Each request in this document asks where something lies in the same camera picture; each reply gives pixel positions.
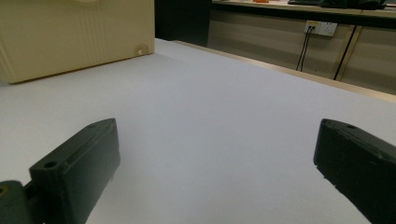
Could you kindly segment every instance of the desk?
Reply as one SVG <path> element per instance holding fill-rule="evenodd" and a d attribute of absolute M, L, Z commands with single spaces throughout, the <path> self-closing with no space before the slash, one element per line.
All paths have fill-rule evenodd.
<path fill-rule="evenodd" d="M 88 223 L 368 223 L 313 164 L 318 127 L 396 145 L 395 97 L 284 72 L 156 40 L 153 55 L 2 83 L 0 179 L 26 184 L 35 161 L 116 118 L 121 165 Z"/>
<path fill-rule="evenodd" d="M 213 0 L 208 47 L 296 68 L 307 20 L 338 23 L 333 37 L 312 35 L 304 71 L 396 94 L 396 8 L 360 10 Z"/>

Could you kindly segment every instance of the wall socket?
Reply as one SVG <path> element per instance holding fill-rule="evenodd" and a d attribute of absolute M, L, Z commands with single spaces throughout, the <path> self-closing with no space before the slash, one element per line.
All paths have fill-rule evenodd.
<path fill-rule="evenodd" d="M 337 28 L 337 23 L 326 22 L 326 21 L 306 21 L 304 32 L 308 32 L 309 26 L 314 27 L 311 31 L 313 35 L 326 35 L 333 36 L 335 29 Z"/>

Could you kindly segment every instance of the white table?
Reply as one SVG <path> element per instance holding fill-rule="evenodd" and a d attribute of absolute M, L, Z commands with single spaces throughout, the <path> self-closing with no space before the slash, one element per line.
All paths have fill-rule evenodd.
<path fill-rule="evenodd" d="M 121 166 L 87 223 L 368 222 L 312 162 L 318 127 L 337 119 L 396 145 L 395 97 L 156 45 L 154 55 L 1 83 L 0 180 L 26 184 L 67 138 L 116 118 Z"/>

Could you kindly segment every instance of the wooden desk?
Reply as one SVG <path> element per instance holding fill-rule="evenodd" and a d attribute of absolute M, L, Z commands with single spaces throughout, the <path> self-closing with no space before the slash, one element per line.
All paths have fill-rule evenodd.
<path fill-rule="evenodd" d="M 312 35 L 304 71 L 396 94 L 396 8 L 337 9 L 288 5 L 286 0 L 214 0 L 208 46 L 296 68 L 307 20 L 338 23 L 333 37 Z"/>

